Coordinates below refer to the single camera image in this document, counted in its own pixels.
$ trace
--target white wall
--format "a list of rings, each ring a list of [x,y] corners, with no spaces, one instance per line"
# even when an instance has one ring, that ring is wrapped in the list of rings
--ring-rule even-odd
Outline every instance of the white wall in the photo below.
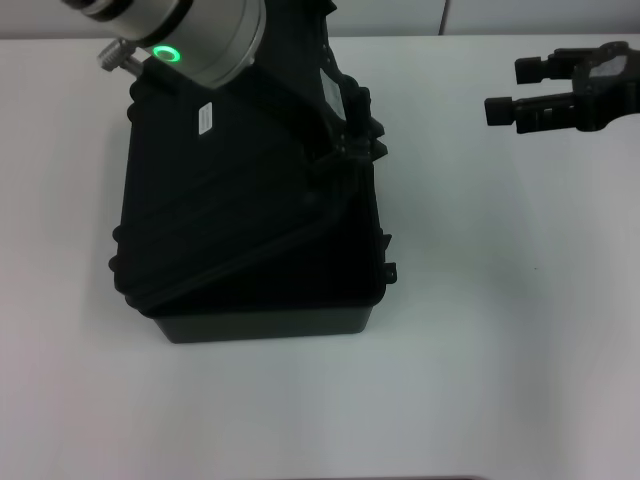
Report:
[[[0,38],[109,36],[60,0],[0,0]],[[445,0],[334,0],[332,35],[437,35]]]
[[[445,33],[640,33],[640,0],[450,0]]]

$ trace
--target white label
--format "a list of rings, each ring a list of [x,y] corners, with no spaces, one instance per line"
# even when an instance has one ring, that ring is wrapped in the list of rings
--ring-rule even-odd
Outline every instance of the white label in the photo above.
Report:
[[[627,68],[627,56],[618,55],[613,60],[609,60],[608,62],[604,62],[603,64],[592,68],[589,73],[589,78],[617,77],[624,72],[625,68]]]
[[[198,133],[202,135],[213,128],[213,104],[209,102],[202,107],[198,117],[200,119],[198,122]]]
[[[346,120],[347,116],[344,114],[344,103],[342,103],[342,93],[340,93],[340,86],[336,82],[331,80],[322,69],[320,69],[320,78],[322,78],[324,99],[327,101],[333,111],[336,112],[336,115],[338,115],[342,120]]]

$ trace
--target black box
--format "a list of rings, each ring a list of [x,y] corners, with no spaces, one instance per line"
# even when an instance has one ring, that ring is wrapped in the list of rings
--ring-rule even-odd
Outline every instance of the black box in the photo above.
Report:
[[[384,129],[328,49],[331,7],[267,1],[256,64],[227,89],[155,59],[131,88],[110,267],[172,342],[356,333],[395,282],[373,180]]]

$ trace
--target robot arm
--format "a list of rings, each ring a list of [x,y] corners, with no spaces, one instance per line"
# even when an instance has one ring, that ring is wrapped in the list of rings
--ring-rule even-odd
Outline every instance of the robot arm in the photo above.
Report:
[[[518,84],[572,80],[573,93],[517,101],[490,98],[485,102],[490,126],[515,122],[518,133],[563,128],[595,132],[616,118],[640,113],[640,52],[625,42],[598,49],[560,49],[546,61],[520,59],[516,76]]]
[[[62,1],[122,39],[103,52],[106,69],[137,73],[123,62],[139,47],[209,88],[253,63],[266,25],[264,0]]]

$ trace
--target metal screw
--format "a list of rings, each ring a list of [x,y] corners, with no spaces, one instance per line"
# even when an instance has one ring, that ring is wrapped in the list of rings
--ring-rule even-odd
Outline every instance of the metal screw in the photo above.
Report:
[[[136,51],[136,46],[123,38],[118,38],[111,42],[98,55],[98,65],[107,72],[112,72],[120,67],[129,72],[134,77],[142,75],[144,69],[141,62],[132,58]]]

